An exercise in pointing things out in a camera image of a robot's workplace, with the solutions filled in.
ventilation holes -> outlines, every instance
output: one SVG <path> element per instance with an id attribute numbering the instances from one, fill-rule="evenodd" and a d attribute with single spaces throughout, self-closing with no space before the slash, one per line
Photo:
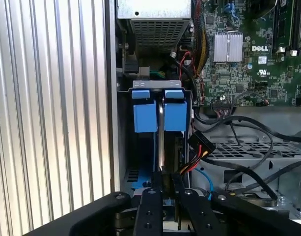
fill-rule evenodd
<path id="1" fill-rule="evenodd" d="M 138 170 L 130 170 L 127 182 L 137 182 L 138 180 Z"/>

sticker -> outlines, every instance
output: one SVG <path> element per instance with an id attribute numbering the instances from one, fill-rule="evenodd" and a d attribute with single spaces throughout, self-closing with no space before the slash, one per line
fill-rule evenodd
<path id="1" fill-rule="evenodd" d="M 258 57 L 258 64 L 267 64 L 267 57 Z"/>

corrugated metal panel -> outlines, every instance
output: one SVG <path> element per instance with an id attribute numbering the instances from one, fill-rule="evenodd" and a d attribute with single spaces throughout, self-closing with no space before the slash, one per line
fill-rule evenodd
<path id="1" fill-rule="evenodd" d="M 103 4 L 0 0 L 0 236 L 110 192 Z"/>

black wire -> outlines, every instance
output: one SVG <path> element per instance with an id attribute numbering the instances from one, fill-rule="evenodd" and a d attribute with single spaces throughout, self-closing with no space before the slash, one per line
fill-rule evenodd
<path id="1" fill-rule="evenodd" d="M 257 162 L 255 165 L 250 167 L 251 170 L 256 169 L 257 167 L 259 167 L 261 164 L 263 164 L 267 160 L 267 158 L 270 156 L 271 152 L 273 151 L 274 140 L 273 140 L 272 136 L 267 131 L 265 131 L 261 128 L 258 128 L 256 126 L 250 126 L 250 125 L 244 125 L 244 124 L 232 124 L 232 125 L 237 126 L 237 127 L 246 127 L 246 128 L 256 129 L 256 130 L 259 130 L 259 131 L 265 133 L 269 137 L 270 142 L 271 142 L 269 150 L 267 151 L 267 153 L 264 155 L 264 157 L 259 162 Z M 243 175 L 243 173 L 240 172 L 240 173 L 237 173 L 236 175 L 234 175 L 231 179 L 229 179 L 229 181 L 227 182 L 227 184 L 225 186 L 225 190 L 226 191 L 228 190 L 228 187 L 233 180 L 237 179 L 238 177 L 240 177 L 242 175 Z"/>
<path id="2" fill-rule="evenodd" d="M 276 193 L 273 192 L 271 188 L 269 188 L 269 186 L 260 178 L 260 176 L 257 173 L 250 170 L 249 168 L 246 168 L 246 167 L 238 165 L 238 164 L 230 163 L 230 162 L 214 161 L 209 158 L 206 158 L 203 161 L 205 161 L 209 164 L 212 164 L 212 165 L 230 168 L 230 169 L 233 169 L 233 170 L 236 170 L 239 172 L 243 172 L 243 173 L 251 176 L 267 192 L 267 194 L 271 197 L 271 199 L 273 199 L 273 200 L 278 199 Z"/>
<path id="3" fill-rule="evenodd" d="M 180 68 L 180 62 L 179 61 L 177 61 L 175 58 L 170 57 L 170 56 L 169 56 L 169 59 L 171 60 L 171 62 L 173 64 L 175 64 L 178 68 Z M 196 87 L 196 83 L 195 83 L 194 77 L 190 74 L 189 70 L 184 65 L 182 65 L 182 71 L 185 72 L 185 74 L 190 79 L 192 93 L 193 93 L 193 101 L 196 101 L 197 100 L 197 87 Z"/>
<path id="4" fill-rule="evenodd" d="M 194 109 L 194 117 L 195 117 L 195 119 L 196 119 L 197 121 L 199 121 L 200 123 L 206 124 L 207 120 L 202 119 L 202 118 L 200 117 L 199 110 L 200 110 L 199 108 L 195 108 L 195 109 Z"/>
<path id="5" fill-rule="evenodd" d="M 233 132 L 233 134 L 234 134 L 235 139 L 237 140 L 238 145 L 240 146 L 241 143 L 240 143 L 240 140 L 238 139 L 237 133 L 236 133 L 235 130 L 234 130 L 234 127 L 233 127 L 232 122 L 230 122 L 230 127 L 231 127 L 231 129 L 232 129 L 232 132 Z"/>
<path id="6" fill-rule="evenodd" d="M 203 123 L 203 124 L 213 124 L 214 123 L 213 120 L 211 120 L 211 119 L 206 120 L 205 123 Z M 222 125 L 223 123 L 234 121 L 234 120 L 237 120 L 237 121 L 247 121 L 249 123 L 252 123 L 252 124 L 260 127 L 261 129 L 267 131 L 268 133 L 270 133 L 271 135 L 273 135 L 273 136 L 275 136 L 277 138 L 280 138 L 280 139 L 283 139 L 283 140 L 287 140 L 287 141 L 301 143 L 301 137 L 295 137 L 295 136 L 288 136 L 288 135 L 280 134 L 280 133 L 278 133 L 278 132 L 276 132 L 274 130 L 271 130 L 269 127 L 267 127 L 266 125 L 262 124 L 261 122 L 258 122 L 255 119 L 252 119 L 252 118 L 249 118 L 249 117 L 244 117 L 244 116 L 230 116 L 230 117 L 227 117 L 225 119 L 218 120 L 218 121 L 216 121 L 216 124 L 213 127 L 211 127 L 210 129 L 207 129 L 207 130 L 201 130 L 201 132 L 202 133 L 210 133 L 210 132 L 214 131 L 215 129 L 219 128 L 219 126 Z"/>
<path id="7" fill-rule="evenodd" d="M 298 161 L 296 163 L 293 163 L 293 164 L 290 164 L 284 168 L 282 168 L 281 170 L 277 171 L 276 173 L 272 174 L 271 176 L 268 176 L 267 178 L 264 179 L 264 182 L 266 184 L 274 181 L 275 179 L 277 179 L 278 177 L 280 177 L 281 175 L 287 173 L 287 172 L 290 172 L 292 171 L 294 168 L 297 168 L 301 166 L 301 161 Z M 234 190 L 233 192 L 235 194 L 241 194 L 241 193 L 244 193 L 244 192 L 247 192 L 247 191 L 250 191 L 254 188 L 257 188 L 259 187 L 260 185 L 258 183 L 253 183 L 253 184 L 250 184 L 248 186 L 246 186 L 246 188 L 239 188 L 239 189 L 236 189 Z"/>

white label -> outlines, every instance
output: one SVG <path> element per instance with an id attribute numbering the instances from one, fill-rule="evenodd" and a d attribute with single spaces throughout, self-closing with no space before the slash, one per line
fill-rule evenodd
<path id="1" fill-rule="evenodd" d="M 257 75 L 259 75 L 260 77 L 266 77 L 267 75 L 270 75 L 270 72 L 268 72 L 267 70 L 258 70 Z"/>
<path id="2" fill-rule="evenodd" d="M 287 0 L 281 0 L 281 7 L 284 7 L 287 4 Z"/>
<path id="3" fill-rule="evenodd" d="M 252 52 L 268 52 L 267 46 L 252 46 Z"/>
<path id="4" fill-rule="evenodd" d="M 258 64 L 267 64 L 267 57 L 258 57 Z"/>

